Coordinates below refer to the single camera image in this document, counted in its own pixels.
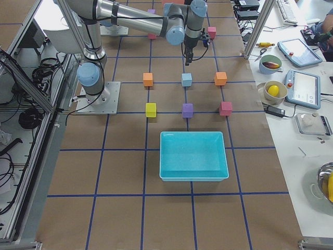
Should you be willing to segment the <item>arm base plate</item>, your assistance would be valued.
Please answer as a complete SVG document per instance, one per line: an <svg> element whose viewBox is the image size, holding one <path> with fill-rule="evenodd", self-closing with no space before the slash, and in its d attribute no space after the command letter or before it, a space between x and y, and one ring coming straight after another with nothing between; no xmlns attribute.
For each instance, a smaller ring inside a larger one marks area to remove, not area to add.
<svg viewBox="0 0 333 250"><path fill-rule="evenodd" d="M101 96L94 100L92 96L79 98L76 112L85 115L116 115L120 95L121 82L108 81Z"/></svg>

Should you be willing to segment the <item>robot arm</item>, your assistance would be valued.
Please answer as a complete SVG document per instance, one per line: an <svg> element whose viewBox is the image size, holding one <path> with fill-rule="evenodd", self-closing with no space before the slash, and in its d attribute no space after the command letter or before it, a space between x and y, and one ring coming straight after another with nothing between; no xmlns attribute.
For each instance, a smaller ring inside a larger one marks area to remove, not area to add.
<svg viewBox="0 0 333 250"><path fill-rule="evenodd" d="M159 16L117 1L55 1L55 4L67 7L70 17L76 14L80 19L85 62L77 76L92 106L110 98L104 77L106 53L101 43L100 25L125 26L166 38L169 44L182 47L185 65L189 66L194 61L193 49L201 40L208 9L205 1L166 3L163 16Z"/></svg>

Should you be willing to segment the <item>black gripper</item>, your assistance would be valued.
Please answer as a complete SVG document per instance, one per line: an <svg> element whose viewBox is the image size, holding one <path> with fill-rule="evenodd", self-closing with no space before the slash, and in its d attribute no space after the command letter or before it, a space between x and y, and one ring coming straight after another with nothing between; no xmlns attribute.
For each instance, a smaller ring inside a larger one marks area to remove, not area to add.
<svg viewBox="0 0 333 250"><path fill-rule="evenodd" d="M185 65L190 65L190 59L193 58L193 49L197 46L198 39L184 39L182 43L182 53L185 57Z"/></svg>

